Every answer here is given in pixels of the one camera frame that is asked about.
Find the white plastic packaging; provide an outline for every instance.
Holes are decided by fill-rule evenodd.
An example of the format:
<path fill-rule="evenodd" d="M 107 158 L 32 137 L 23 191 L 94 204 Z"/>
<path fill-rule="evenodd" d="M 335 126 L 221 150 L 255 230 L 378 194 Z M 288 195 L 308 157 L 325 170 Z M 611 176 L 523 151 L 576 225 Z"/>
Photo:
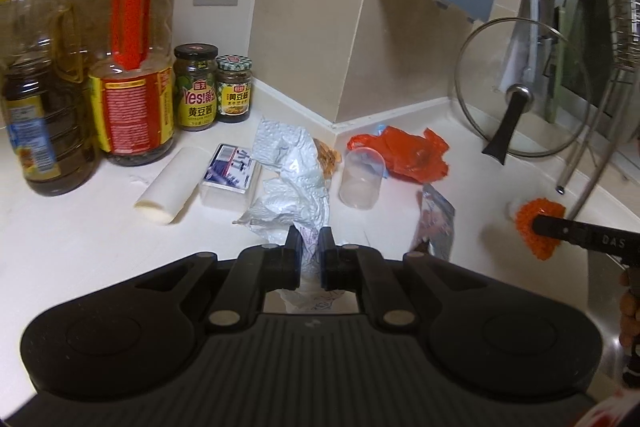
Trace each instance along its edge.
<path fill-rule="evenodd" d="M 134 207 L 147 219 L 168 225 L 191 196 L 209 164 L 209 154 L 183 147 L 143 192 Z"/>
<path fill-rule="evenodd" d="M 220 144 L 200 181 L 202 204 L 244 212 L 254 201 L 259 175 L 260 164 L 249 149 Z"/>

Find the green checkered lid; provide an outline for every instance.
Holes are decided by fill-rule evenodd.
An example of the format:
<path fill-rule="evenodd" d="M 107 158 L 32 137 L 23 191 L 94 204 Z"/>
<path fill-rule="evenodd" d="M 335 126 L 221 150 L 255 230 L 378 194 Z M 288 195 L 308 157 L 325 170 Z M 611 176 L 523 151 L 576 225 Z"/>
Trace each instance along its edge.
<path fill-rule="evenodd" d="M 246 71 L 251 69 L 251 59 L 242 55 L 220 55 L 216 58 L 218 67 L 225 71 Z"/>

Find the plastic cup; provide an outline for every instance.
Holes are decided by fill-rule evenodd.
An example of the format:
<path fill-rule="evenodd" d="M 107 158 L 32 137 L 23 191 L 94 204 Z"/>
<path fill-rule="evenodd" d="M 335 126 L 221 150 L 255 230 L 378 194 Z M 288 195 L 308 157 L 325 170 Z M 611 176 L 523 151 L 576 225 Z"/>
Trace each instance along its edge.
<path fill-rule="evenodd" d="M 353 208 L 372 208 L 380 195 L 385 160 L 378 151 L 359 147 L 347 153 L 338 195 Z"/>

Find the orange scrub brush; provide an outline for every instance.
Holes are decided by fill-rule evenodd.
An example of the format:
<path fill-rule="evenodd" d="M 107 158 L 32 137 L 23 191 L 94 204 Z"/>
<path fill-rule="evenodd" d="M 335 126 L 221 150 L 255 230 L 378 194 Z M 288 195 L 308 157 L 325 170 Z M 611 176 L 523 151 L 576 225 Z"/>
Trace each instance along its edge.
<path fill-rule="evenodd" d="M 535 233 L 532 229 L 533 220 L 538 214 L 563 218 L 565 210 L 564 205 L 560 203 L 549 201 L 546 198 L 538 198 L 523 204 L 515 215 L 516 229 L 529 250 L 541 261 L 546 261 L 554 254 L 554 250 L 560 245 L 560 240 Z"/>

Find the black jar lid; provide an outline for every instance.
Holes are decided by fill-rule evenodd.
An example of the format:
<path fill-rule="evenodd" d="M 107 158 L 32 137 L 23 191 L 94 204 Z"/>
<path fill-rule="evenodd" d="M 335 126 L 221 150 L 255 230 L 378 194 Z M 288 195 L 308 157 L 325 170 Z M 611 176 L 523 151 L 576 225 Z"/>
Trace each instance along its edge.
<path fill-rule="evenodd" d="M 213 44 L 180 44 L 174 55 L 185 60 L 213 60 L 218 56 L 218 48 Z"/>

